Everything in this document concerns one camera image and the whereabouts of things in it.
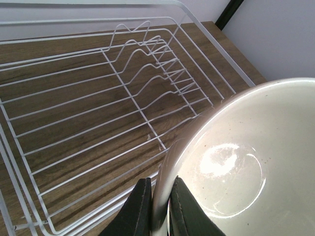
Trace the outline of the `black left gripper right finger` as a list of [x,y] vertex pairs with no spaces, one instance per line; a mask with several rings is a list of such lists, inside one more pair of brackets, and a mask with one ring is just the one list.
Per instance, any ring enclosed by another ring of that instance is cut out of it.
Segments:
[[225,233],[204,213],[184,181],[177,177],[170,195],[172,236],[223,236]]

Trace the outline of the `large cream ceramic bowl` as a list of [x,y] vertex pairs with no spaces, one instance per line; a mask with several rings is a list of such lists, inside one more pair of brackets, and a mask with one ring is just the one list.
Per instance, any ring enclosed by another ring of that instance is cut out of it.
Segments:
[[314,235],[314,79],[263,83],[193,119],[159,170],[154,236],[170,230],[177,177],[225,236]]

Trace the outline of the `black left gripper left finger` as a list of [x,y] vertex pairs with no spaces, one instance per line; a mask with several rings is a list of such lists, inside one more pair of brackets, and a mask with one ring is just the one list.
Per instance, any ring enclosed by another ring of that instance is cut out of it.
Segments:
[[138,180],[119,213],[101,236],[148,236],[152,210],[151,179]]

